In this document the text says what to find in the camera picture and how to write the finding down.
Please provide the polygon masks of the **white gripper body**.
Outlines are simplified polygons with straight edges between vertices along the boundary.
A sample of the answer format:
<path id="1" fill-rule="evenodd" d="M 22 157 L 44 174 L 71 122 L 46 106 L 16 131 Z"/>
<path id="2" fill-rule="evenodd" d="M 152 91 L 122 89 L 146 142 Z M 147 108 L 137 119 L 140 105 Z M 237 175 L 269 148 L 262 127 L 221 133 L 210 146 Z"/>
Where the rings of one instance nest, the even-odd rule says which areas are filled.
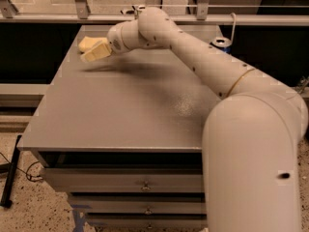
<path id="1" fill-rule="evenodd" d="M 138 21 L 126 21 L 112 26 L 107 40 L 115 53 L 126 53 L 144 45 L 144 38 L 138 31 Z"/>

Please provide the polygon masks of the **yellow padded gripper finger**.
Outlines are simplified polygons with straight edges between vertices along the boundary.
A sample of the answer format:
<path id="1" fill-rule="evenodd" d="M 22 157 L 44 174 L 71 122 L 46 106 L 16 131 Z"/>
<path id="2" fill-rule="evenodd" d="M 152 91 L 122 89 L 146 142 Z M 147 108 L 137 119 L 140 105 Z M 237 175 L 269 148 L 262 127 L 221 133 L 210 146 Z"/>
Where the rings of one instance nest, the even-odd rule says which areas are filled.
<path id="1" fill-rule="evenodd" d="M 109 43 L 97 43 L 90 50 L 82 52 L 81 59 L 84 62 L 94 62 L 99 59 L 109 57 L 112 53 L 112 49 Z"/>

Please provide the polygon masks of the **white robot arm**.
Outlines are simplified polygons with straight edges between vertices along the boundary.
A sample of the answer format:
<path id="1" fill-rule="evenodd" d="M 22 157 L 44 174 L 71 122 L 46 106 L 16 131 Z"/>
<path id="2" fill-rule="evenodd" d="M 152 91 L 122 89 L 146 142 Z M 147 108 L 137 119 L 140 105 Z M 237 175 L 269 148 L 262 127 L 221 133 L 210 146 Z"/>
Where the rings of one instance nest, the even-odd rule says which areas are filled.
<path id="1" fill-rule="evenodd" d="M 301 232 L 297 145 L 308 109 L 293 88 L 205 43 L 156 7 L 79 44 L 83 61 L 153 46 L 171 50 L 221 101 L 203 130 L 210 232 Z"/>

